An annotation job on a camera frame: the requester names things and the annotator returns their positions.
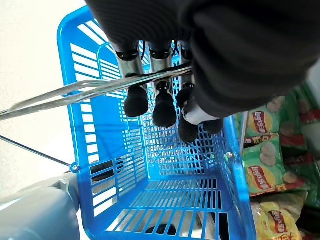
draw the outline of lay's chips bag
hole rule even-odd
[[[282,193],[251,200],[258,240],[302,240],[296,222],[306,192]]]
[[[293,189],[310,189],[305,179],[285,169],[279,137],[245,148],[242,158],[251,197]]]

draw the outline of potato chips bag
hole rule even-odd
[[[320,121],[319,105],[307,83],[294,88],[300,119],[303,124],[312,124]]]
[[[295,192],[252,199],[257,240],[302,240],[296,222],[306,196],[306,192]]]
[[[284,158],[296,157],[307,151],[307,144],[301,131],[299,107],[296,94],[291,92],[279,111],[279,134]]]
[[[242,158],[251,197],[292,189],[309,190],[304,179],[285,169],[279,137],[245,148]]]
[[[299,157],[285,158],[283,161],[295,174],[309,180],[310,190],[305,204],[320,209],[320,171],[313,154],[306,153]]]

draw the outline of blue shopping basket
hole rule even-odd
[[[87,6],[64,18],[57,39],[65,85],[121,78],[114,50]],[[142,62],[149,72],[148,51]],[[179,64],[179,56],[172,64]],[[174,95],[178,84],[174,79]],[[149,111],[141,117],[125,115],[126,94],[113,92],[68,107],[87,235],[256,239],[234,118],[226,118],[215,136],[199,126],[197,140],[186,145],[177,125],[153,124],[152,87]]]

